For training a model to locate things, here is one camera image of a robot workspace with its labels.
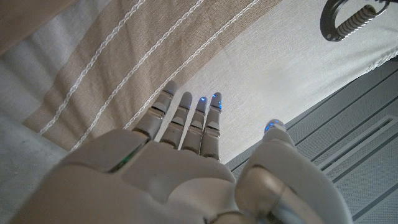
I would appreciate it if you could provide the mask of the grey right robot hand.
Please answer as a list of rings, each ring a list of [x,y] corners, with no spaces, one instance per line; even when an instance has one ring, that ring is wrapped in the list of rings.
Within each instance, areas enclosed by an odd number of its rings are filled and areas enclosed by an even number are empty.
[[[301,155],[278,119],[239,177],[220,161],[222,96],[192,106],[167,82],[132,130],[114,129],[60,161],[12,223],[351,223],[333,182]]]

